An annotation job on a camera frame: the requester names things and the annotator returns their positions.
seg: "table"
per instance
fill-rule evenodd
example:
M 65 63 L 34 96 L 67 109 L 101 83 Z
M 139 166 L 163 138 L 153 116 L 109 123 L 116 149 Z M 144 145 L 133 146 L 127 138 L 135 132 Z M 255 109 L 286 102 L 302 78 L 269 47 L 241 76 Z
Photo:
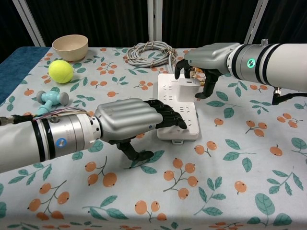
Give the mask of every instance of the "table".
M 130 97 L 156 98 L 157 76 L 167 66 L 130 66 L 126 52 L 90 48 L 84 60 L 71 63 L 72 81 L 61 85 L 47 73 L 59 58 L 50 49 L 0 113 L 34 114 L 39 90 L 68 92 L 71 106 L 88 111 Z M 188 50 L 177 52 L 182 59 Z M 2 173 L 1 229 L 303 229 L 307 103 L 271 101 L 272 87 L 222 76 L 213 95 L 195 103 L 196 141 L 174 146 L 156 131 L 141 134 L 132 141 L 135 149 L 155 155 L 135 163 L 97 140 L 89 150 Z

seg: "beige bowl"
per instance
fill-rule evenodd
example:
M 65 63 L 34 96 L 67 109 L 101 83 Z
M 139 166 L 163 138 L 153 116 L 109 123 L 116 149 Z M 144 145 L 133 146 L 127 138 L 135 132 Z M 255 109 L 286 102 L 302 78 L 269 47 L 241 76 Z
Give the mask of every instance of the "beige bowl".
M 52 48 L 66 61 L 78 61 L 85 57 L 88 51 L 87 37 L 71 34 L 59 37 L 52 43 Z

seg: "tennis ball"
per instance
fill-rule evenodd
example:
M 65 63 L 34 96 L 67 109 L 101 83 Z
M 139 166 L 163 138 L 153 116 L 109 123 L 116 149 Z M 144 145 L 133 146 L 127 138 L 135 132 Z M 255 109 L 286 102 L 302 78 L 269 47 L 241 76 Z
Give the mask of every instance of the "tennis ball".
M 73 76 L 71 65 L 63 60 L 53 61 L 48 68 L 48 72 L 50 77 L 57 83 L 67 83 Z

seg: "robotic hand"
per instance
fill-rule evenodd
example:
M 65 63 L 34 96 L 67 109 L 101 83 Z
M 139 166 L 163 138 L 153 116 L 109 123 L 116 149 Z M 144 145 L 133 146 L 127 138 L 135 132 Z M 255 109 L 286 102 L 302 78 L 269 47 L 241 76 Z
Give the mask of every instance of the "robotic hand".
M 3 126 L 8 123 L 20 124 Z M 170 106 L 158 100 L 141 99 L 101 104 L 93 117 L 72 109 L 38 118 L 0 117 L 0 126 L 3 126 L 0 173 L 88 149 L 97 139 L 116 144 L 130 160 L 143 161 L 154 154 L 137 152 L 130 144 L 131 139 L 163 127 L 187 128 L 180 114 Z
M 176 64 L 175 78 L 184 68 L 185 78 L 190 78 L 192 67 L 206 74 L 203 92 L 196 98 L 211 96 L 218 78 L 231 73 L 235 78 L 274 87 L 272 104 L 277 105 L 295 96 L 307 93 L 289 93 L 281 96 L 281 88 L 307 92 L 307 44 L 214 43 L 188 52 Z

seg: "electrical outlet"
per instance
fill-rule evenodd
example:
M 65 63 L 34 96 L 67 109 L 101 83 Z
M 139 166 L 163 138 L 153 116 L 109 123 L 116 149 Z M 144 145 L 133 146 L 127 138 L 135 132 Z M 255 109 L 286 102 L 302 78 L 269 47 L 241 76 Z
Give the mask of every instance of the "electrical outlet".
M 199 126 L 194 102 L 177 101 L 179 85 L 173 74 L 159 74 L 158 76 L 158 100 L 169 105 L 174 111 L 180 113 L 188 128 L 181 129 L 178 126 L 160 128 L 157 131 L 158 138 L 171 140 L 173 144 L 183 144 L 185 140 L 193 141 L 198 138 Z

